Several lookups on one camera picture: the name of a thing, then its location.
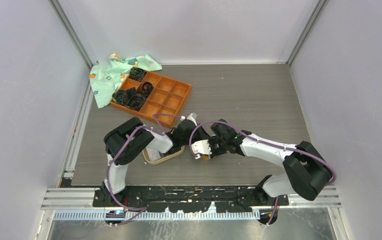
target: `green cloth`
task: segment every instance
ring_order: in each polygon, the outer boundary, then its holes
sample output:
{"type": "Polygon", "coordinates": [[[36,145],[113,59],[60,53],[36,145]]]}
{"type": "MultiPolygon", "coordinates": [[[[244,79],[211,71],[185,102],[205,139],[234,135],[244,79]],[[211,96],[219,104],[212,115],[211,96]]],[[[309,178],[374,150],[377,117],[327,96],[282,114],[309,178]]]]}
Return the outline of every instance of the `green cloth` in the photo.
{"type": "Polygon", "coordinates": [[[110,103],[113,93],[120,88],[134,66],[146,71],[162,69],[162,66],[148,54],[132,58],[120,58],[115,53],[110,56],[110,62],[99,63],[92,67],[89,82],[99,109],[110,103]]]}

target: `wooden organizer box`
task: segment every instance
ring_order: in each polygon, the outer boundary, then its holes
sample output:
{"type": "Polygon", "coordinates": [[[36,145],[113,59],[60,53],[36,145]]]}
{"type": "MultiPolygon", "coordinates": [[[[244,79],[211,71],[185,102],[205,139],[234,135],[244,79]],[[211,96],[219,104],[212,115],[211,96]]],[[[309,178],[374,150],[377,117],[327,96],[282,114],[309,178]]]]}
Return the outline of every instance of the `wooden organizer box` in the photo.
{"type": "MultiPolygon", "coordinates": [[[[120,89],[128,90],[135,87],[138,92],[141,89],[142,84],[145,82],[150,82],[154,89],[151,91],[139,111],[118,104],[114,102],[113,99],[110,101],[110,105],[153,123],[156,122],[153,119],[153,114],[171,114],[177,116],[180,114],[185,102],[188,99],[188,96],[190,95],[192,88],[191,84],[147,71],[141,82],[128,77],[122,83],[120,89]]],[[[170,129],[173,127],[176,120],[175,117],[163,115],[158,115],[156,118],[161,125],[170,129]]]]}

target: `orange compartment tray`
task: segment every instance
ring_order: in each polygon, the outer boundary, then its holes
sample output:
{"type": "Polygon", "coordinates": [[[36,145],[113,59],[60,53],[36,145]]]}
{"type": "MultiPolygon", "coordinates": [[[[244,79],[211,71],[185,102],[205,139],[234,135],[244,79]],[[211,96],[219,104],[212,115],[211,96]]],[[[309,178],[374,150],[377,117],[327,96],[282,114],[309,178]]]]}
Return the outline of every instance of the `orange compartment tray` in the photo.
{"type": "MultiPolygon", "coordinates": [[[[155,123],[153,114],[171,114],[179,115],[191,93],[192,85],[178,81],[167,76],[163,76],[151,71],[147,71],[144,79],[139,82],[131,78],[125,79],[120,86],[120,89],[127,90],[135,87],[137,92],[145,82],[150,82],[154,89],[151,91],[148,98],[145,100],[144,105],[139,111],[130,109],[126,106],[116,103],[111,100],[110,105],[113,107],[127,112],[129,114],[138,116],[145,120],[155,123]]],[[[166,128],[171,129],[175,124],[175,117],[171,116],[156,116],[157,120],[166,128]]]]}

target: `white wall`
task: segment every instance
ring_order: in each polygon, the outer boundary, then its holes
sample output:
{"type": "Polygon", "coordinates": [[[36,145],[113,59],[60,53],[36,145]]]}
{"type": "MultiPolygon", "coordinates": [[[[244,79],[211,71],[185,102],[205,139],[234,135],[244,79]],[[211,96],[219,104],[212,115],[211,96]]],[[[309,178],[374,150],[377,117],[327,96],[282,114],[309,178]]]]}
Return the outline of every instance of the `white wall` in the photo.
{"type": "Polygon", "coordinates": [[[382,240],[382,1],[329,1],[291,68],[353,239],[382,240]]]}
{"type": "Polygon", "coordinates": [[[48,1],[0,1],[0,240],[36,234],[88,74],[48,1]]]}
{"type": "Polygon", "coordinates": [[[87,52],[107,61],[286,62],[317,0],[61,0],[87,52]]]}

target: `gray wood tabletop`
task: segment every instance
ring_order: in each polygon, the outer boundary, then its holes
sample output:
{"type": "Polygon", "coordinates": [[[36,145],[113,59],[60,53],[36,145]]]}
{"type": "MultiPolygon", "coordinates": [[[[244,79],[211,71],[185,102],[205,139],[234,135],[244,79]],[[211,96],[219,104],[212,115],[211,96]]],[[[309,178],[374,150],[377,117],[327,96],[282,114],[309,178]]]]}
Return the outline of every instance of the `gray wood tabletop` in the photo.
{"type": "MultiPolygon", "coordinates": [[[[164,65],[162,75],[192,84],[181,114],[199,123],[225,119],[242,130],[273,141],[298,144],[309,134],[286,64],[164,65]]],[[[93,100],[80,145],[72,185],[101,185],[107,158],[104,136],[133,116],[93,100]]],[[[156,127],[155,123],[143,120],[156,127]]],[[[212,133],[210,125],[205,129],[212,133]]],[[[140,154],[129,164],[127,185],[256,185],[280,167],[254,157],[224,154],[194,159],[188,148],[157,165],[140,154]]]]}

